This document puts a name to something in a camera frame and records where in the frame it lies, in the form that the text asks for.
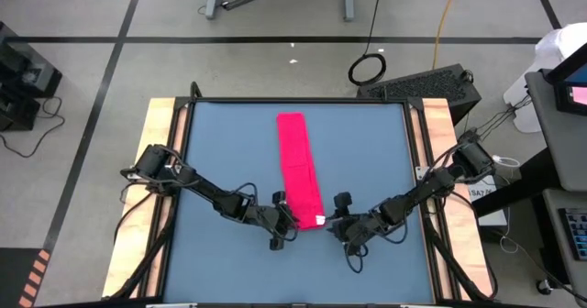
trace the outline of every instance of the pink cloth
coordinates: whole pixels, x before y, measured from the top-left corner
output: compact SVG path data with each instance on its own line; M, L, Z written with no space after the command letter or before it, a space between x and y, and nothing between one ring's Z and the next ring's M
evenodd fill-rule
M325 223L324 205L318 190L304 115L278 114L277 132L285 202L299 220L300 230L320 228Z

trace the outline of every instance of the keyboard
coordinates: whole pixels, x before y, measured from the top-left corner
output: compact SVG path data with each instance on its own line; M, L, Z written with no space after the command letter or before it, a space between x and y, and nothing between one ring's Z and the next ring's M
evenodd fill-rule
M573 256L576 260L587 261L587 209L560 208L559 213Z

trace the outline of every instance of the black metal frame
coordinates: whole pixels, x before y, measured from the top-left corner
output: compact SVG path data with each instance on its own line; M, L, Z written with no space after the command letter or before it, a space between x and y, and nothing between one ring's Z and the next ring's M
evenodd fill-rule
M432 148L431 148L431 144L430 144L430 137L428 135L428 128L427 128L427 124L426 124L426 115L424 113L424 107L423 107L423 103L422 103L422 99L420 98L387 98L387 99L376 99L376 98L361 98L361 99L357 99L357 98L275 98L275 97L254 97L254 98L234 98L234 97L198 97L198 96L192 96L192 97L177 97L175 99L175 104L173 106L173 116L172 116L172 123L171 123L171 128L170 128L170 133L168 136L168 146L172 146L174 140L175 140L175 136L177 133L177 126L178 126L178 121L179 121L179 114L182 111L183 108L187 107L187 115L186 115L186 119L185 119L185 128L183 131L183 137L182 137L182 148L180 151L178 151L180 153L181 156L184 156L187 152L187 147L189 145L189 133L190 133L190 127L194 118L194 109L197 105L198 102L208 102L208 103L225 103L225 104L238 104L238 103L247 103L247 104L345 104L345 105L369 105L369 104L373 104L373 105L381 105L381 104L399 104L403 107L404 110L404 122L405 122L405 128L406 128L406 134L407 134L407 143L408 143L408 147L410 148L410 157L412 159L412 166L414 167L414 178L416 181L416 173L415 173L415 167L420 166L420 159L418 156L418 151L417 151L417 145L415 143L415 132L414 132L414 124L412 121L412 117L411 117L411 107L413 107L416 111L417 111L417 115L418 115L418 119L419 119L419 125L421 128L421 132L422 132L422 139L424 141L424 150L425 150L425 154L426 154L426 163L427 165L431 165L434 162L434 157L432 155ZM170 206L170 208L179 208L181 204L181 199L179 199L179 194L177 194L176 196L173 197L172 199L172 205ZM153 219L151 221L151 225L150 225L150 235L149 235L149 240L147 243L147 248L150 248L152 243L154 242L154 240L157 237L158 234L158 229L159 229L159 223L161 220L161 209L163 207L163 199L159 199L155 204L155 210L154 210L154 216ZM450 240L449 240L449 231L447 228L447 223L446 223L446 216L444 215L444 210L440 204L439 201L435 201L435 208L436 208L436 217L438 220L438 228L440 231L440 234L443 238L444 244L447 246L447 248L449 248L449 250L451 250L450 247ZM424 217L429 217L429 211L427 208L427 205L425 203L420 205L420 217L424 218ZM175 227L175 220L172 221L171 223L171 231L173 232L174 227ZM167 244L162 248L163 249L163 254L161 257L161 267L160 267L160 273L159 273L159 277L157 280L157 290L156 290L156 294L157 296L161 297L163 295L163 291L164 291L164 284L165 281L167 280L167 268L168 268L168 264L169 264L169 256L170 256L170 250L171 250L171 246L172 246L172 239L173 239L173 233L170 235L170 239L167 242ZM438 264L437 264L437 255L436 255L436 249L434 248L434 245L432 244L432 242L429 240L429 238L426 237L426 232L424 232L424 239L425 239L425 246L426 246L426 254L427 254L427 261L428 261L428 267L429 267L429 272L430 272L430 279L432 282L432 290L433 290L433 294L434 294L434 300L436 303L439 302L443 302L446 301L447 299L443 297L443 291L442 291L442 285L440 283L440 276L439 276L439 270L438 270ZM150 271L148 270L146 272L146 274L143 276L143 279L139 285L139 292L138 292L138 296L144 296L146 294L146 289L147 289L147 280L150 277ZM452 272L449 273L449 283L450 283L450 289L451 289L451 294L452 294L452 299L453 300L460 300L460 287L457 283L456 278L454 277L454 275L452 274ZM358 304L358 305L345 305L345 306L364 306L362 304Z

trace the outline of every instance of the black floor stripe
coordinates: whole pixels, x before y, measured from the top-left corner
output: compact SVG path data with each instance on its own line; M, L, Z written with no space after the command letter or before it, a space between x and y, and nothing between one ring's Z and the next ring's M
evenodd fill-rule
M367 43L368 37L12 37L13 43L151 43L151 44L232 44L232 43ZM446 37L441 44L503 45L537 44L532 37ZM434 37L373 37L373 43L433 44Z
M88 121L85 124L85 129L83 130L82 140L80 141L80 145L78 146L77 152L75 153L72 168L70 169L70 173L67 176L65 186L63 187L63 192L61 193L61 198L57 204L57 209L55 210L55 215L51 220L49 231L45 237L45 244L43 247L48 251L52 252L55 248L55 244L57 243L61 227L63 226L63 221L65 220L65 215L67 214L70 202L72 201L73 191L75 190L75 186L80 177L80 171L82 170L85 156L88 152L88 148L90 147L90 141L94 135L95 126L98 123L98 118L100 117L100 112L102 111L106 94L110 88L110 83L112 82L112 77L114 75L118 59L120 58L120 53L124 45L123 37L125 37L128 33L130 22L132 21L132 17L135 15L135 11L137 10L137 4L138 0L130 1L124 21L122 22L122 27L118 32L118 42L115 44L112 50L112 54L110 55L110 59L106 64L104 76L102 77L100 88L96 94L92 111L90 112Z
M550 25L552 25L552 28L554 28L554 29L562 28L562 26L560 25L559 19L557 18L557 15L554 13L554 9L552 8L550 1L549 0L540 0L540 3L542 4L542 7L544 7L544 11L547 13L547 17L548 17L548 20L550 21Z

